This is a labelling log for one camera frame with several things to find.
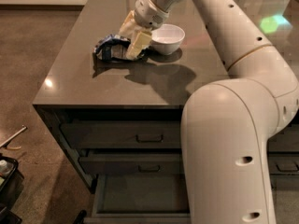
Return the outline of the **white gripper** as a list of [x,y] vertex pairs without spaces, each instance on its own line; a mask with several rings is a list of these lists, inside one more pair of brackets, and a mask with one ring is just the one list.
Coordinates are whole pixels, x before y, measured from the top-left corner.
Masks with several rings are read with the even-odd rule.
[[159,29],[168,19],[169,13],[159,9],[151,0],[136,0],[135,10],[130,11],[125,18],[119,35],[131,39],[126,51],[126,58],[137,60],[151,42],[151,31],[135,31],[136,23],[151,30]]

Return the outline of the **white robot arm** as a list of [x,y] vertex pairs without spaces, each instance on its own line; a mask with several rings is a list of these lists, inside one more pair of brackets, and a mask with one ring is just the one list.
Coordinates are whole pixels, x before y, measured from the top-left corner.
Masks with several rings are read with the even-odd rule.
[[[132,60],[179,0],[137,0],[120,33]],[[186,102],[181,146],[192,224],[277,224],[267,141],[298,110],[298,80],[234,0],[192,0],[228,73]]]

